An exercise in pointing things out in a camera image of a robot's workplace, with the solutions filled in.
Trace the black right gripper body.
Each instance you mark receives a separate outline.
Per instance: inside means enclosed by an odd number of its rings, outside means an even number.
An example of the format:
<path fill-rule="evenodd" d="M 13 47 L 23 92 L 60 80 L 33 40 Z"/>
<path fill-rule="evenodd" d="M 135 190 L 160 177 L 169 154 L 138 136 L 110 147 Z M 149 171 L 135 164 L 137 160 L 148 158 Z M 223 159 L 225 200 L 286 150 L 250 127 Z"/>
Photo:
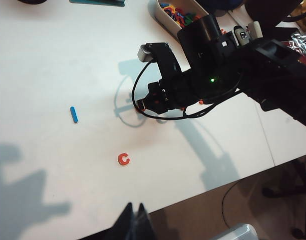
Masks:
<path fill-rule="evenodd" d="M 162 79 L 165 91 L 166 106 L 169 110 L 182 109 L 195 104 L 202 98 L 193 90 L 191 71 L 184 71 Z"/>

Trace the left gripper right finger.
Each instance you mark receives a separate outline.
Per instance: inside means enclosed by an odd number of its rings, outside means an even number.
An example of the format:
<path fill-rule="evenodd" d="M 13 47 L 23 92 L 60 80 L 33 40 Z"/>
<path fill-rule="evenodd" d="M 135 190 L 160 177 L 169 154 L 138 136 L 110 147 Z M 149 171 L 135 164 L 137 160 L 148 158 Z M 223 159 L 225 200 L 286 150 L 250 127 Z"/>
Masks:
<path fill-rule="evenodd" d="M 156 234 L 151 224 L 150 216 L 147 213 L 144 204 L 140 203 L 138 211 L 134 214 L 132 228 L 132 240 L 156 240 Z"/>

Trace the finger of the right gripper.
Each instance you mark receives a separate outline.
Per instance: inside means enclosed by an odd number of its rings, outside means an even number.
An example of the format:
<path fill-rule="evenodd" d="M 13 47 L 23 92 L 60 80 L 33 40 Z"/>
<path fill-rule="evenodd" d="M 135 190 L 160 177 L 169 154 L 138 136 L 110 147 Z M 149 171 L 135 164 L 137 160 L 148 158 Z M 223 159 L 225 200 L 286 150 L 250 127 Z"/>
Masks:
<path fill-rule="evenodd" d="M 149 110 L 157 114 L 163 114 L 169 110 L 168 101 L 164 97 L 162 98 L 151 97 L 149 99 Z"/>
<path fill-rule="evenodd" d="M 157 82 L 148 85 L 148 94 L 140 100 L 141 110 L 159 110 L 161 107 L 161 91 Z"/>

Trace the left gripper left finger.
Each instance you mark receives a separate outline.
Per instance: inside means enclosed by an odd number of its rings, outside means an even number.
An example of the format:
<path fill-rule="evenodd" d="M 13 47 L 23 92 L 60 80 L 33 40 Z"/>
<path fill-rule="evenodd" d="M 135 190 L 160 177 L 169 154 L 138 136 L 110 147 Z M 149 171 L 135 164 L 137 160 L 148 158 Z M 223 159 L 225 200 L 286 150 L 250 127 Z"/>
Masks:
<path fill-rule="evenodd" d="M 133 239 L 134 212 L 129 202 L 110 230 L 111 240 Z"/>

